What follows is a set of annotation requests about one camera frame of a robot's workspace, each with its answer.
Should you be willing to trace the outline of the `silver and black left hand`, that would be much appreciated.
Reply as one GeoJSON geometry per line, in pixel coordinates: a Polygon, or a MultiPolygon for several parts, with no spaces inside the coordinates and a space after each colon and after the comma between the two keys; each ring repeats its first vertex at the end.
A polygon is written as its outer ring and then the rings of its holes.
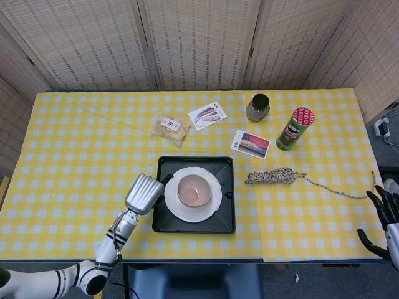
{"type": "Polygon", "coordinates": [[[158,181],[140,173],[125,197],[127,209],[138,215],[147,214],[156,205],[159,197],[163,195],[166,184],[172,178],[173,175],[168,174],[164,180],[158,181]]]}

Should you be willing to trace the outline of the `silver and black right hand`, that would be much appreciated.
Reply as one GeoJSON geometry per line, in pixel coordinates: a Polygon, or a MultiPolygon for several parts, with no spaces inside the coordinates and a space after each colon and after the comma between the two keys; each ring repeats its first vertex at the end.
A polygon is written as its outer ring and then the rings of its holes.
{"type": "Polygon", "coordinates": [[[380,197],[367,191],[366,195],[373,202],[377,216],[387,241],[387,248],[383,249],[374,245],[367,237],[363,229],[358,228],[357,234],[363,246],[371,253],[391,262],[398,270],[398,194],[392,194],[381,186],[376,186],[380,197]]]}

